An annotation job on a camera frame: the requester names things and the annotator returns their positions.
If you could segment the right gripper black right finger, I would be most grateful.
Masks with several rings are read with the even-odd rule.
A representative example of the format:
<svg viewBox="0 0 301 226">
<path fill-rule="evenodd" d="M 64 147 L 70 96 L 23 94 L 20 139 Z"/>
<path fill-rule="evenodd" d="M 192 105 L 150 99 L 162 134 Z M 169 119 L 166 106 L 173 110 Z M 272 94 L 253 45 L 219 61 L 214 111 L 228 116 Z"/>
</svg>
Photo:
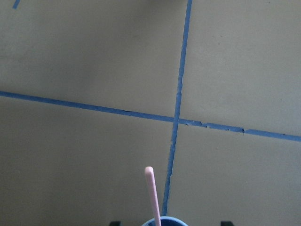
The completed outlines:
<svg viewBox="0 0 301 226">
<path fill-rule="evenodd" d="M 232 226 L 231 221 L 221 221 L 221 226 Z"/>
</svg>

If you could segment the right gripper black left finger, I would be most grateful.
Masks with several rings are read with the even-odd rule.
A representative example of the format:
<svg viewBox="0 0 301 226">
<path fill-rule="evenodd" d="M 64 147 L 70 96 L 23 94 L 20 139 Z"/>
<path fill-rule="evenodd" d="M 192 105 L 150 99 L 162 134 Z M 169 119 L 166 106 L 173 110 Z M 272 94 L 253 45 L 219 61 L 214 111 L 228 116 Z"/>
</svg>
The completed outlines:
<svg viewBox="0 0 301 226">
<path fill-rule="evenodd" d="M 121 222 L 120 221 L 112 221 L 112 222 L 110 222 L 110 226 L 121 226 Z"/>
</svg>

